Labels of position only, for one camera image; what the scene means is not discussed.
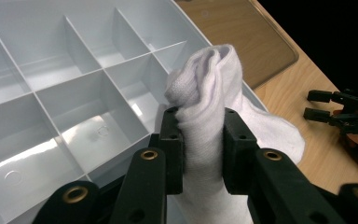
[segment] white fabric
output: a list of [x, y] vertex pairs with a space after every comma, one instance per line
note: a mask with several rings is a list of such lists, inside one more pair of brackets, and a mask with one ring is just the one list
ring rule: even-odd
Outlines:
[[260, 147], [301, 160], [304, 140], [285, 119], [255, 107], [241, 91], [242, 70], [230, 45], [193, 54], [167, 83], [170, 106], [178, 106], [185, 143], [184, 192], [175, 196], [188, 223], [251, 223], [246, 196], [227, 193], [222, 178], [222, 130], [225, 107], [236, 110]]

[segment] wooden table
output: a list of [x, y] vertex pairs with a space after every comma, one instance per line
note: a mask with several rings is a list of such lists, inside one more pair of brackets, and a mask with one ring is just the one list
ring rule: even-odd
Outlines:
[[[261, 5], [254, 2], [259, 11], [255, 10], [257, 13], [252, 16], [243, 13], [249, 11], [247, 1], [192, 0], [180, 1], [178, 5], [213, 45], [228, 43], [236, 48], [245, 67], [244, 80], [268, 111], [287, 119], [300, 130], [306, 148], [298, 167], [311, 183], [333, 193], [337, 193], [342, 184], [358, 183], [358, 163], [338, 141], [338, 129], [303, 118], [305, 107], [329, 111], [342, 108], [342, 105], [312, 103], [306, 99], [310, 90], [337, 91], [337, 88]], [[257, 42], [266, 38], [260, 35], [262, 32], [266, 34], [266, 30], [261, 31], [260, 24], [253, 22], [260, 22], [260, 15], [271, 22], [269, 29], [278, 31], [296, 51], [295, 61], [290, 52], [287, 55], [282, 53], [283, 49], [278, 45], [263, 46], [262, 43], [266, 41]], [[279, 59], [272, 60], [278, 65], [271, 64], [265, 60], [267, 54], [271, 59], [279, 57], [286, 62], [292, 60], [291, 65], [283, 66], [284, 62]]]

